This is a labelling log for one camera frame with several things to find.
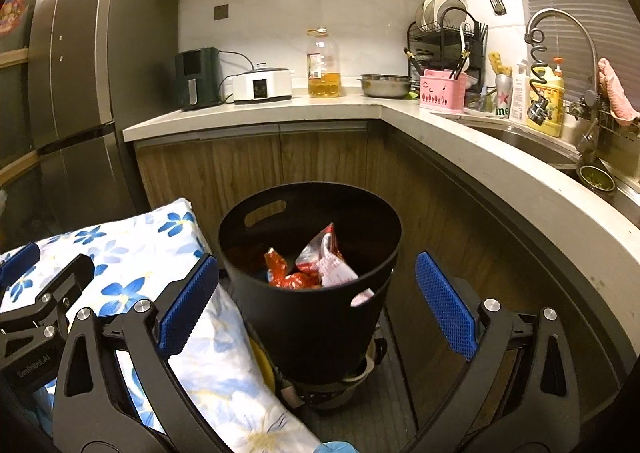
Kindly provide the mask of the red plastic bag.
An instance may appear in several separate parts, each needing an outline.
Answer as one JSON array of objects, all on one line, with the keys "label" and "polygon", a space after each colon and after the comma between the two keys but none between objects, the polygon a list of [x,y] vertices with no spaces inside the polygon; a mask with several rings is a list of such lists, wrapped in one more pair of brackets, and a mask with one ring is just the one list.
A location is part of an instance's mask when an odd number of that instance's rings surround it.
[{"label": "red plastic bag", "polygon": [[265,254],[268,283],[276,288],[297,291],[320,287],[320,277],[317,272],[288,271],[288,263],[273,248]]}]

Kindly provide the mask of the red white snack bag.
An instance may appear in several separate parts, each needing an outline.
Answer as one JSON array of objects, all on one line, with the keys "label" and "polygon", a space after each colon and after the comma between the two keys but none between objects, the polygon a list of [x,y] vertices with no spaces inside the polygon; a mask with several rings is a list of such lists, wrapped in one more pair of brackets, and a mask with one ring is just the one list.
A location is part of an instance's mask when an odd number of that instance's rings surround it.
[{"label": "red white snack bag", "polygon": [[322,287],[342,286],[358,279],[338,249],[333,224],[327,225],[307,244],[295,265],[300,272],[316,273]]}]

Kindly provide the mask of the blue nitrile glove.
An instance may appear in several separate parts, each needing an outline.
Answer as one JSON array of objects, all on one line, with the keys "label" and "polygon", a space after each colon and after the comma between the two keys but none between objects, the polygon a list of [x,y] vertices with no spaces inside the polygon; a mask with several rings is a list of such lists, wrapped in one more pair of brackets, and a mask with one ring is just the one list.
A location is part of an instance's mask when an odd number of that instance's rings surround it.
[{"label": "blue nitrile glove", "polygon": [[319,444],[314,453],[359,453],[359,451],[347,441],[329,441]]}]

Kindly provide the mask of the kitchen counter with cabinets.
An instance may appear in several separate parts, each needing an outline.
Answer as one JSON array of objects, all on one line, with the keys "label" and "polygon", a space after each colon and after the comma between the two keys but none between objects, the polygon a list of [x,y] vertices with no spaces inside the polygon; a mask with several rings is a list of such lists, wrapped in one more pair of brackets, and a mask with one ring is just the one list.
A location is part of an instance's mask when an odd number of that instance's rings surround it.
[{"label": "kitchen counter with cabinets", "polygon": [[171,112],[128,128],[152,206],[189,200],[209,243],[248,195],[297,181],[382,196],[404,236],[386,310],[411,402],[426,421],[463,367],[416,285],[430,253],[514,311],[559,314],[590,417],[639,353],[639,230],[546,163],[402,101],[296,99]]}]

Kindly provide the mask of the black trash bin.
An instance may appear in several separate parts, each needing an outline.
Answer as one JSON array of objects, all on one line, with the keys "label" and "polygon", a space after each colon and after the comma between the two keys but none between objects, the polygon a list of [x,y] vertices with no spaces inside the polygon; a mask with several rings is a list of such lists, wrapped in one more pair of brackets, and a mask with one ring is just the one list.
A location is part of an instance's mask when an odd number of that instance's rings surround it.
[{"label": "black trash bin", "polygon": [[392,205],[335,182],[258,192],[222,219],[230,294],[285,379],[338,383],[360,365],[398,256]]}]

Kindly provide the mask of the floral white blue tablecloth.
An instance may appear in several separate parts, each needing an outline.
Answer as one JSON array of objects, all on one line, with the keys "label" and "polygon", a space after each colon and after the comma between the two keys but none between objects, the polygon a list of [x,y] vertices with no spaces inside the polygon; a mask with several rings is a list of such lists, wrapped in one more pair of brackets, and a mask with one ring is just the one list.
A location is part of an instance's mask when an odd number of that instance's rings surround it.
[{"label": "floral white blue tablecloth", "polygon": [[191,205],[1,256],[6,452],[312,452],[269,390]]}]

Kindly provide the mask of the white bottle by sink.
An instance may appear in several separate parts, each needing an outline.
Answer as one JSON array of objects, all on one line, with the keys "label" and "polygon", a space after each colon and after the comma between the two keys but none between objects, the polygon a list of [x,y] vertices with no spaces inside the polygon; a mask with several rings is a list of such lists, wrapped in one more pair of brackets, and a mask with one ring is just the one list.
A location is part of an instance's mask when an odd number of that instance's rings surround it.
[{"label": "white bottle by sink", "polygon": [[527,60],[523,59],[521,62],[518,62],[512,73],[512,99],[509,120],[525,125],[529,104],[529,67]]}]

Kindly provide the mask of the white rice cooker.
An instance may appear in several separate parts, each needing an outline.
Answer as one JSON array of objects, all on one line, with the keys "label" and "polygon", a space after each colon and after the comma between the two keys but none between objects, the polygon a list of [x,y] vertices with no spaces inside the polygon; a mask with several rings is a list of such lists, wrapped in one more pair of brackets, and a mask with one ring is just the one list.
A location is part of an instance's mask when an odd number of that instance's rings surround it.
[{"label": "white rice cooker", "polygon": [[271,102],[292,98],[289,69],[258,65],[253,71],[232,78],[232,100],[236,104]]}]

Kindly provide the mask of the pink utensil basket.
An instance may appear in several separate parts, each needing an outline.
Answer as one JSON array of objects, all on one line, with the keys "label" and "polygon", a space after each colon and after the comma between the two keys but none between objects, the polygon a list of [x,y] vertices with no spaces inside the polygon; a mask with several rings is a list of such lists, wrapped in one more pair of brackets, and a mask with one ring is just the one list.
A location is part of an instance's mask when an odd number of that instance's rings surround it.
[{"label": "pink utensil basket", "polygon": [[426,69],[420,77],[419,102],[424,108],[462,112],[465,103],[466,74],[450,77],[449,70]]}]

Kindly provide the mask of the black air fryer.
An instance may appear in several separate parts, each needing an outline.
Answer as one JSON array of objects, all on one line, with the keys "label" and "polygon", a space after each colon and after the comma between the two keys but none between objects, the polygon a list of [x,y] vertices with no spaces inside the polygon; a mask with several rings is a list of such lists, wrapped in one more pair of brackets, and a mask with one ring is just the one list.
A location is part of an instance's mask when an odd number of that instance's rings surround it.
[{"label": "black air fryer", "polygon": [[175,93],[183,111],[220,106],[222,71],[219,50],[204,47],[175,57]]}]

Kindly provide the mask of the beer can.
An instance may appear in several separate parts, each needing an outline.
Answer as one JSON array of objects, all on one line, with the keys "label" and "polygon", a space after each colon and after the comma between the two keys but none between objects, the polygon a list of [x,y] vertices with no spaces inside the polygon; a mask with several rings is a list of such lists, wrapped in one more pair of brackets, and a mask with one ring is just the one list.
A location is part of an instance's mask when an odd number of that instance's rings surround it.
[{"label": "beer can", "polygon": [[500,118],[508,118],[510,115],[513,80],[510,74],[499,73],[496,76],[496,109],[495,113]]}]

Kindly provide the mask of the steel bowl on counter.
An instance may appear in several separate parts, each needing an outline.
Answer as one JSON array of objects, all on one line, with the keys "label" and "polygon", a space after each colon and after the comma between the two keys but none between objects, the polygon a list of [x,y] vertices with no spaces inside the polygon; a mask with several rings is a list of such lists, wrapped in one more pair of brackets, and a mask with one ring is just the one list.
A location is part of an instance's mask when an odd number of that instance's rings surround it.
[{"label": "steel bowl on counter", "polygon": [[406,75],[362,74],[362,92],[372,98],[402,99],[411,90],[411,78]]}]

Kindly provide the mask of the cooking oil bottle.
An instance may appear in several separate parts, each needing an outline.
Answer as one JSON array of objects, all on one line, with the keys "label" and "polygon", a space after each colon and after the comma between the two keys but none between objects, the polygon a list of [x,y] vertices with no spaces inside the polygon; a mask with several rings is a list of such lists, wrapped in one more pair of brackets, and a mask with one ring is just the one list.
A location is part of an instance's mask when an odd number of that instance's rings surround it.
[{"label": "cooking oil bottle", "polygon": [[307,88],[311,98],[341,95],[340,52],[326,28],[308,28]]}]

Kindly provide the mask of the pink cloth on rack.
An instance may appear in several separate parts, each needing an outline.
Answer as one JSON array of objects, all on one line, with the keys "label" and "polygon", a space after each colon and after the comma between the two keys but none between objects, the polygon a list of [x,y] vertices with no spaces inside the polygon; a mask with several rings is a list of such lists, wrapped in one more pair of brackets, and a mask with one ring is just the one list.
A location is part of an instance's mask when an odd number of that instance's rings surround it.
[{"label": "pink cloth on rack", "polygon": [[598,80],[602,95],[610,103],[611,114],[617,124],[628,127],[639,119],[639,112],[632,106],[613,66],[608,59],[598,61]]}]

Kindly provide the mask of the black dish rack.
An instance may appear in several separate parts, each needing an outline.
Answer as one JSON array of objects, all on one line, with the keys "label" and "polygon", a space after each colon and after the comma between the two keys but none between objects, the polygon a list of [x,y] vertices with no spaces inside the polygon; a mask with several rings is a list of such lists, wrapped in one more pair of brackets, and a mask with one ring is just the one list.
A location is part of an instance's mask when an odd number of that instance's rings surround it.
[{"label": "black dish rack", "polygon": [[461,74],[468,90],[484,84],[488,25],[476,20],[464,0],[424,0],[416,8],[406,33],[406,47],[423,69],[450,73],[466,51]]}]

